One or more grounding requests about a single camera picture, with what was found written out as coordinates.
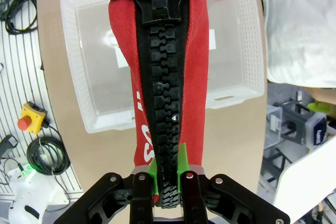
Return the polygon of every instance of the white label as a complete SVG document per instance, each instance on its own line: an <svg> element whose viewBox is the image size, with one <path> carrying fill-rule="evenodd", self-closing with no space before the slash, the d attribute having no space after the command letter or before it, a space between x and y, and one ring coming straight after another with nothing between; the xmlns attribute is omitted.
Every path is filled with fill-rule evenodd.
<svg viewBox="0 0 336 224"><path fill-rule="evenodd" d="M278 119L278 118L277 118L277 130L278 130L278 131L281 130L281 123L282 123L281 119Z"/></svg>
<svg viewBox="0 0 336 224"><path fill-rule="evenodd" d="M11 143L13 147L16 147L17 141L15 140L15 138L11 137L10 139L8 139L8 141Z"/></svg>
<svg viewBox="0 0 336 224"><path fill-rule="evenodd" d="M269 128L271 129L271 131L277 130L277 117L275 115L271 115Z"/></svg>
<svg viewBox="0 0 336 224"><path fill-rule="evenodd" d="M215 36L215 30L210 29L209 30L209 50L215 50L216 49L216 36Z"/></svg>
<svg viewBox="0 0 336 224"><path fill-rule="evenodd" d="M120 48L118 46L114 47L116 50L115 56L117 57L118 68L128 67L127 61L122 54Z"/></svg>
<svg viewBox="0 0 336 224"><path fill-rule="evenodd" d="M128 67L127 61L124 55L122 54L119 46L115 46L114 49L116 50L115 56L117 57L118 68ZM215 50L215 49L216 49L215 30L210 29L209 30L209 50Z"/></svg>

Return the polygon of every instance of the black bracket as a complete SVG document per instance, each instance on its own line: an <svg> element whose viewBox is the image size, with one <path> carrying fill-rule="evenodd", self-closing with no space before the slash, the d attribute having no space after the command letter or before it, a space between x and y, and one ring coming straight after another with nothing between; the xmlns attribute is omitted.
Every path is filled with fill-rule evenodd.
<svg viewBox="0 0 336 224"><path fill-rule="evenodd" d="M180 179L185 224L208 224L206 208L230 224L290 224L287 214L226 175L208 179L190 170ZM153 224L153 196L153 178L148 173L124 179L108 173L54 224L108 224L126 205L131 205L130 224Z"/></svg>

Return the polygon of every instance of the white device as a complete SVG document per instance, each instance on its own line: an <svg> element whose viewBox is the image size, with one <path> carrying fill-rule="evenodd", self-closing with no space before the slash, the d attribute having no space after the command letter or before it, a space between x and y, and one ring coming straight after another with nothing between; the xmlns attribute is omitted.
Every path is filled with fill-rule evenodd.
<svg viewBox="0 0 336 224"><path fill-rule="evenodd" d="M8 175L9 185L15 195L8 212L10 224L42 224L44 212L56 194L57 197L63 197L63 204L68 203L53 176L37 173L31 168L26 174L17 168L8 172Z"/></svg>
<svg viewBox="0 0 336 224"><path fill-rule="evenodd" d="M288 166L281 174L274 206L295 223L336 187L336 136Z"/></svg>

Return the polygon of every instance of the red button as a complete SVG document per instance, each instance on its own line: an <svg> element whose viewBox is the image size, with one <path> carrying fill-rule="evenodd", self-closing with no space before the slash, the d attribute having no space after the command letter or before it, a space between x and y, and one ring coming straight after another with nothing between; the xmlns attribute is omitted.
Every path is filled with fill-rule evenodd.
<svg viewBox="0 0 336 224"><path fill-rule="evenodd" d="M20 130L25 131L31 124L31 119L29 116L24 116L17 121L17 126Z"/></svg>

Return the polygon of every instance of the zipper teeth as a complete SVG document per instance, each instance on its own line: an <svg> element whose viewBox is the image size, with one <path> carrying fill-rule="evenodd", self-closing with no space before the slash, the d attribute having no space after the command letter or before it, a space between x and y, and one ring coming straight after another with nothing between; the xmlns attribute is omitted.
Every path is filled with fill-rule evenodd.
<svg viewBox="0 0 336 224"><path fill-rule="evenodd" d="M173 25L150 29L151 76L153 81L156 139L153 140L159 176L162 178L164 208L178 204L176 168L181 117L181 81L179 80L176 35Z"/></svg>

